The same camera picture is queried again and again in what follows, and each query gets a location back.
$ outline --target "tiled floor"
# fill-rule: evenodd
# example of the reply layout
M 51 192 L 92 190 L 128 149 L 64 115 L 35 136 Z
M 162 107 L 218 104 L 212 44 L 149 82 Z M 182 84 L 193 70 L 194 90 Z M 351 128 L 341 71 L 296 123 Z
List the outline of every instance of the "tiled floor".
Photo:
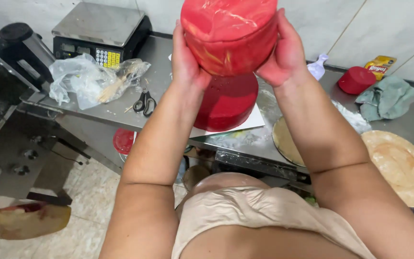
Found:
M 69 223 L 59 232 L 34 239 L 0 240 L 0 259 L 98 258 L 120 176 L 94 159 L 83 166 L 77 163 L 68 165 L 69 161 L 52 155 L 52 164 L 57 166 L 48 167 L 51 166 L 50 169 L 56 173 L 47 174 L 43 181 L 37 181 L 36 186 L 50 188 L 49 182 L 52 185 L 58 178 L 64 177 L 61 184 L 73 199 Z M 182 184 L 174 185 L 173 190 L 176 207 L 186 195 L 186 190 Z

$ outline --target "metal counter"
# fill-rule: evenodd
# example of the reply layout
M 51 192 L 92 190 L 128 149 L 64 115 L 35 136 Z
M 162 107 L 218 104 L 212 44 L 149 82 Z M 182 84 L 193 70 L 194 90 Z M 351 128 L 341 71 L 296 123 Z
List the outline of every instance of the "metal counter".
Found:
M 172 53 L 172 40 L 151 36 L 143 46 L 139 53 L 139 58 L 143 61 L 151 63 L 151 67 L 144 77 L 148 80 L 148 89 L 151 96 L 156 100 L 164 94 L 171 82 L 171 63 L 168 56 Z M 354 103 L 356 96 L 349 95 L 341 91 L 336 85 L 342 73 L 335 71 L 326 71 L 320 80 L 322 87 L 328 95 L 348 110 L 357 112 L 358 106 Z M 230 134 L 219 134 L 212 136 L 203 136 L 190 139 L 189 144 L 208 148 L 212 150 L 224 150 L 238 153 L 242 156 L 260 157 L 275 161 L 284 165 L 289 169 L 307 172 L 306 168 L 297 167 L 288 162 L 274 146 L 272 140 L 272 126 L 282 115 L 274 97 L 271 86 L 266 84 L 262 79 L 258 78 L 259 94 L 257 104 L 263 115 L 266 125 L 264 127 L 243 130 Z M 23 101 L 32 103 L 30 100 L 37 99 L 37 94 L 31 97 L 23 98 Z M 96 107 L 80 110 L 78 108 L 76 97 L 70 94 L 71 102 L 63 103 L 59 106 L 55 100 L 45 98 L 37 103 L 42 107 L 60 111 L 66 115 L 81 117 L 96 122 L 101 122 L 110 127 L 122 127 L 128 130 L 140 131 L 146 122 L 146 118 L 141 114 L 136 114 L 133 110 L 127 113 L 124 111 L 132 106 L 140 97 L 140 92 L 135 88 L 128 89 L 122 97 L 107 104 L 98 105 Z M 75 120 L 68 120 L 69 124 L 75 123 Z M 381 120 L 371 123 L 374 130 L 384 130 L 395 133 L 414 144 L 414 103 L 410 110 L 400 118 L 394 120 Z M 106 138 L 112 141 L 112 136 L 100 136 L 101 139 Z M 104 152 L 113 152 L 109 148 Z M 106 155 L 107 157 L 115 157 L 115 154 Z

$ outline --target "green cloth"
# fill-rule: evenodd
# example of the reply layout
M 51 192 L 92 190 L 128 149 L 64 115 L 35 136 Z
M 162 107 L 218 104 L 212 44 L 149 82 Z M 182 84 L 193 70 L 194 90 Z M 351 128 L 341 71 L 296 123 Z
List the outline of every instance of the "green cloth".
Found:
M 395 119 L 404 115 L 414 102 L 414 88 L 405 80 L 390 76 L 377 82 L 372 90 L 361 93 L 360 113 L 367 121 Z

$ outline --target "person's left hand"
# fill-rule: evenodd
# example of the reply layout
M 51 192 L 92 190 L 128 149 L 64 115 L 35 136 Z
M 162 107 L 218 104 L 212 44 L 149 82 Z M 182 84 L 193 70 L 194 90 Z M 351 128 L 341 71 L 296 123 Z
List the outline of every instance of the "person's left hand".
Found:
M 177 20 L 173 30 L 172 76 L 177 85 L 205 90 L 212 76 L 199 66 L 190 48 L 186 45 L 184 30 Z

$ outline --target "digital scale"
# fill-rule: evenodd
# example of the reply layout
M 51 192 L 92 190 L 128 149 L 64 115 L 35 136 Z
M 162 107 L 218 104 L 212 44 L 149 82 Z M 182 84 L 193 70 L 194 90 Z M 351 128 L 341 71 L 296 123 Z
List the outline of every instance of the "digital scale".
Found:
M 152 30 L 144 12 L 80 2 L 52 30 L 56 59 L 90 54 L 103 67 L 135 57 Z

